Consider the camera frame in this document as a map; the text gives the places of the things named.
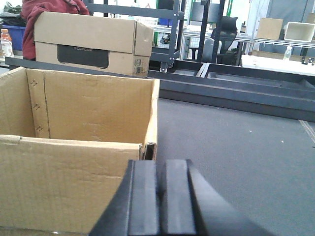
red cloth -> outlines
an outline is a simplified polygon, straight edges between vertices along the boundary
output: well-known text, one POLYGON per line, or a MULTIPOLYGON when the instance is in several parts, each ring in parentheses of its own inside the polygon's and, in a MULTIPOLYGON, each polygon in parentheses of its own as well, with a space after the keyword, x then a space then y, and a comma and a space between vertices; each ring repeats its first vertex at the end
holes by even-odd
POLYGON ((34 24, 44 11, 89 15, 81 0, 23 0, 21 17, 27 21, 23 37, 23 58, 35 59, 34 24))

gray floor mat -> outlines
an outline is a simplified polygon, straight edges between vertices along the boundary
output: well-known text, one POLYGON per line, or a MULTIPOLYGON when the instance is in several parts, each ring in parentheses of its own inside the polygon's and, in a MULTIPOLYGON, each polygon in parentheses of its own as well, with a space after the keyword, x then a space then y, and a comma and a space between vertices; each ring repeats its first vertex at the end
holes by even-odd
POLYGON ((158 108, 158 170, 189 158, 256 223, 315 235, 315 148, 299 121, 164 99, 158 108))

open cardboard box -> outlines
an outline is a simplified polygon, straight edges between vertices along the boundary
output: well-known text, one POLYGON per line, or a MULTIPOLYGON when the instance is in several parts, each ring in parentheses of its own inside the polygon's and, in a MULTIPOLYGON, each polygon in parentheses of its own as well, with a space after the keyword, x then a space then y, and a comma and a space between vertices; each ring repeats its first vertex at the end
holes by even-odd
POLYGON ((88 233, 127 161, 155 159, 158 90, 159 80, 21 67, 3 74, 0 235, 88 233))

closed cardboard box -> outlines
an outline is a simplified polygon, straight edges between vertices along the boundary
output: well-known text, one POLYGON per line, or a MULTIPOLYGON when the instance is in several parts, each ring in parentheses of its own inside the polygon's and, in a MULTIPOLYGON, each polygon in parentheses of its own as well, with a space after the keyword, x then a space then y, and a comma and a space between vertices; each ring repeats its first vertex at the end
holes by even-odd
POLYGON ((257 38, 278 40, 282 29, 283 19, 261 18, 257 38))
POLYGON ((127 161, 155 157, 158 85, 24 68, 2 75, 0 235, 88 233, 127 161))
POLYGON ((306 23, 315 24, 315 13, 308 14, 306 23))
POLYGON ((137 21, 43 12, 35 23, 36 60, 147 76, 153 30, 137 21))

plastic bottle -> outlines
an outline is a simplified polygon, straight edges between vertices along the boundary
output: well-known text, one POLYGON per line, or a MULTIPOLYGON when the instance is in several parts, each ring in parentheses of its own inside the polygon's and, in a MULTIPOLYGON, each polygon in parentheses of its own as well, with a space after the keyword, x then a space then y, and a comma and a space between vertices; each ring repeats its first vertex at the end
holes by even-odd
POLYGON ((292 47, 291 46, 287 46, 286 51, 284 53, 284 60, 290 60, 291 57, 291 53, 292 53, 292 47))
POLYGON ((2 57, 14 57, 12 49, 12 39, 9 35, 8 29, 1 29, 1 48, 2 57))

